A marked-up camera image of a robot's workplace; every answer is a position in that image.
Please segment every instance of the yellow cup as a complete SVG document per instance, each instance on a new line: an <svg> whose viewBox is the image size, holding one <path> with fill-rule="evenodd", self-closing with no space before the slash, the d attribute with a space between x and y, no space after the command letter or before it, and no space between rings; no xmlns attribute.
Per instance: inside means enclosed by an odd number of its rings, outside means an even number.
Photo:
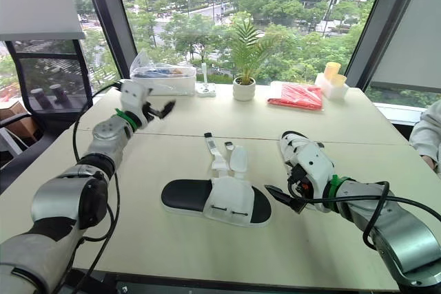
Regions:
<svg viewBox="0 0 441 294"><path fill-rule="evenodd" d="M325 78L330 81L332 77L338 74L338 70L342 67L338 62L328 62L325 68Z"/></svg>
<svg viewBox="0 0 441 294"><path fill-rule="evenodd" d="M347 77L343 76L343 75L339 75L339 74L334 75L331 77L331 80L330 80L331 85L333 85L335 87L342 87L346 82L346 78Z"/></svg>

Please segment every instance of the mesh chair back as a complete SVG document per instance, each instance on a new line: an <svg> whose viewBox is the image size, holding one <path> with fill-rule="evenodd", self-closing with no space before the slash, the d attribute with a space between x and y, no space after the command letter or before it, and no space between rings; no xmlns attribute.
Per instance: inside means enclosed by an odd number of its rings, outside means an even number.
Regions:
<svg viewBox="0 0 441 294"><path fill-rule="evenodd" d="M92 104L78 41L9 41L7 46L17 67L23 103L43 122L72 122L85 103Z"/></svg>

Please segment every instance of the white sleeve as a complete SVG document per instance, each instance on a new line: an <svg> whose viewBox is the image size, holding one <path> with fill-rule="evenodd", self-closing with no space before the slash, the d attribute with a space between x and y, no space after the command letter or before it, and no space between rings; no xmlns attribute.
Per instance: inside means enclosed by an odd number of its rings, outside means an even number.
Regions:
<svg viewBox="0 0 441 294"><path fill-rule="evenodd" d="M420 155L427 155L438 161L441 143L441 100L432 104L421 115L421 121L413 128L409 141Z"/></svg>

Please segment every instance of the window sill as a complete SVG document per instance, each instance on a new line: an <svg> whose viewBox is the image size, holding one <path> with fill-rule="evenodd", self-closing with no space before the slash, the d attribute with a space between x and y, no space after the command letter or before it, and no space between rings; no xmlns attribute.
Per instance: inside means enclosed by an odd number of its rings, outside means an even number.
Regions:
<svg viewBox="0 0 441 294"><path fill-rule="evenodd" d="M414 126L420 122L421 113L426 109L387 103L373 103L392 124Z"/></svg>

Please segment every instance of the palm plant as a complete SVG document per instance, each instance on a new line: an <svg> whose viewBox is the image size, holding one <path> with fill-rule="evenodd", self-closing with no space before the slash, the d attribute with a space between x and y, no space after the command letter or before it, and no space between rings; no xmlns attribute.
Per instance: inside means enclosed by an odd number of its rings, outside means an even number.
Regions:
<svg viewBox="0 0 441 294"><path fill-rule="evenodd" d="M270 55L274 39L260 39L259 32L250 20L238 23L235 33L231 52L232 60L240 71L236 81L241 85L249 85L253 77L257 77L263 61Z"/></svg>

